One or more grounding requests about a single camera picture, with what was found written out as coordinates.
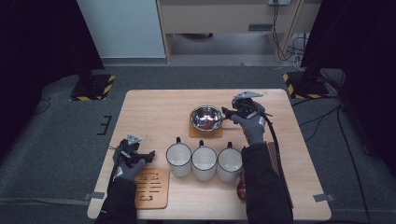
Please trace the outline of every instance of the black sleeve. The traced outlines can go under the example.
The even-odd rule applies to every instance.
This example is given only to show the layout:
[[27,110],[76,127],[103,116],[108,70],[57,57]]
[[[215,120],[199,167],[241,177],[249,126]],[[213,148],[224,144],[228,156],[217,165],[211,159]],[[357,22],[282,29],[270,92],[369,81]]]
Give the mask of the black sleeve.
[[107,190],[107,197],[95,223],[135,224],[137,222],[135,195],[134,182],[116,178]]
[[272,167],[267,145],[244,148],[242,160],[247,191],[248,223],[293,223],[288,199],[280,177]]

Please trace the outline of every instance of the white ceramic cup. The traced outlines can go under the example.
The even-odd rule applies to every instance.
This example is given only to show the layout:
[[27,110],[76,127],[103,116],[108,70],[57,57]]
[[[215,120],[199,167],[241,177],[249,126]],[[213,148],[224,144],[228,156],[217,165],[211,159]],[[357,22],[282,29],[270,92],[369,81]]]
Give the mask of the white ceramic cup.
[[166,150],[169,170],[172,175],[185,176],[191,171],[191,149],[182,144],[178,137],[176,143]]
[[225,182],[234,182],[242,171],[241,153],[231,142],[218,156],[218,177]]
[[192,153],[192,172],[199,180],[209,180],[215,175],[217,169],[217,155],[215,150],[204,146],[204,141],[200,141],[200,146]]

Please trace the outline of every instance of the black glove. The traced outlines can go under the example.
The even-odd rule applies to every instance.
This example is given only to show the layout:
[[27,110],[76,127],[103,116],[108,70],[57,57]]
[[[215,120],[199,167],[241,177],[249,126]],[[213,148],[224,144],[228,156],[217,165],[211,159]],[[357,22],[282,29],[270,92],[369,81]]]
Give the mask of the black glove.
[[264,126],[265,126],[265,119],[260,115],[265,111],[264,107],[259,103],[256,103],[256,106],[259,108],[259,112],[254,115],[250,119],[243,119],[237,115],[232,115],[231,120],[235,123],[241,125],[247,142],[250,146],[257,145],[260,143],[264,143]]
[[113,154],[113,161],[118,165],[114,178],[122,178],[128,181],[134,181],[134,177],[146,164],[146,161],[141,159],[133,168],[129,168],[120,158],[120,149],[118,148]]

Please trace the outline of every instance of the cork coaster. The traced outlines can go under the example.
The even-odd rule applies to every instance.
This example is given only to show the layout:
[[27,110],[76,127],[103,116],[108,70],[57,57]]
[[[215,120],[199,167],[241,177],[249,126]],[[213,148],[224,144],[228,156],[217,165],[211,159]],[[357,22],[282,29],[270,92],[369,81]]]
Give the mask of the cork coaster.
[[222,127],[220,126],[211,132],[204,132],[196,129],[190,122],[189,136],[191,138],[220,138],[222,137]]
[[134,178],[137,209],[161,209],[168,205],[169,169],[144,168]]

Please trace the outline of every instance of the wall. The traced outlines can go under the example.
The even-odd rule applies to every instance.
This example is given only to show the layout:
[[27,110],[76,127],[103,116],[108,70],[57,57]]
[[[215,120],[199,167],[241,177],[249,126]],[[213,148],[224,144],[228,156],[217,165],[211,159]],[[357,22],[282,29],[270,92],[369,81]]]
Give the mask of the wall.
[[155,0],[78,0],[101,58],[165,58]]

